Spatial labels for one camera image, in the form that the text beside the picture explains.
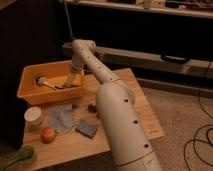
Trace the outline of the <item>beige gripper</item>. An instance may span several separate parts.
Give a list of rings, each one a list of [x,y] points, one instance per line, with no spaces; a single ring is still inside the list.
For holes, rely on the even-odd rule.
[[[79,85],[79,81],[78,81],[78,75],[79,75],[80,71],[77,70],[75,67],[73,67],[72,65],[69,66],[69,72],[67,74],[66,80],[63,84],[64,88],[70,88],[73,86],[78,86]]]

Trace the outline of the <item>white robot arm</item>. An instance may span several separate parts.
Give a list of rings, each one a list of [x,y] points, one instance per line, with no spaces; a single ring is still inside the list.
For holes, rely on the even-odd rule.
[[[163,171],[159,159],[139,121],[131,89],[93,54],[92,40],[71,42],[72,62],[64,83],[71,87],[87,66],[101,86],[96,107],[118,171]]]

